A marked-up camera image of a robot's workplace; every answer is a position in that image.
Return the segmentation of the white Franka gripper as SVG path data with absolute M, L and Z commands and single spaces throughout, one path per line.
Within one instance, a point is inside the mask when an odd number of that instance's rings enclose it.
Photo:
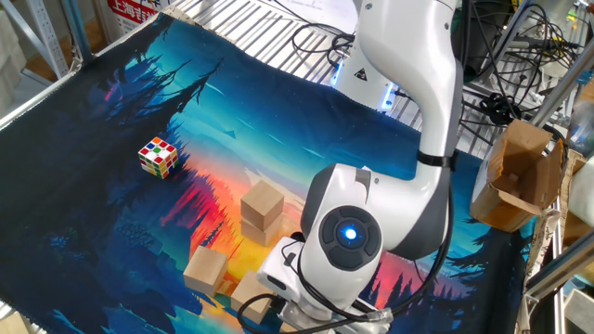
M 289 302 L 297 302 L 302 297 L 297 274 L 297 260 L 302 247 L 301 241 L 283 237 L 269 252 L 256 273 L 256 278 L 262 285 Z

